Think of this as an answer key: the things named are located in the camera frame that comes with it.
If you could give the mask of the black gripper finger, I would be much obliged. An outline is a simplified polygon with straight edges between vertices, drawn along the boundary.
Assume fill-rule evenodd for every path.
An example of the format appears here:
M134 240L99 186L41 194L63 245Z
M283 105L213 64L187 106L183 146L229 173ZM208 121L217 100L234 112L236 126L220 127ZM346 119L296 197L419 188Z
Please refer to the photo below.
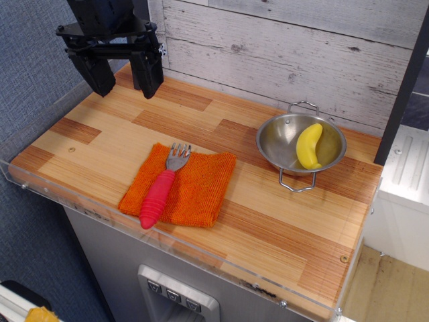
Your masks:
M164 82L161 54L152 51L136 51L131 53L129 60L144 97L151 99Z
M111 92L115 77L108 60L78 56L76 53L69 53L69 59L96 94L105 97Z

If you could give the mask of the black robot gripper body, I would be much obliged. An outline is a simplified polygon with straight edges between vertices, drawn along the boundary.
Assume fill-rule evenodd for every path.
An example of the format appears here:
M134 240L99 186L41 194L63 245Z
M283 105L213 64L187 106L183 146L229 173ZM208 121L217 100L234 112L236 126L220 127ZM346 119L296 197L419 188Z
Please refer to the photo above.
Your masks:
M57 27L69 52L126 58L158 57L157 26L135 14L132 1L69 1L76 21Z

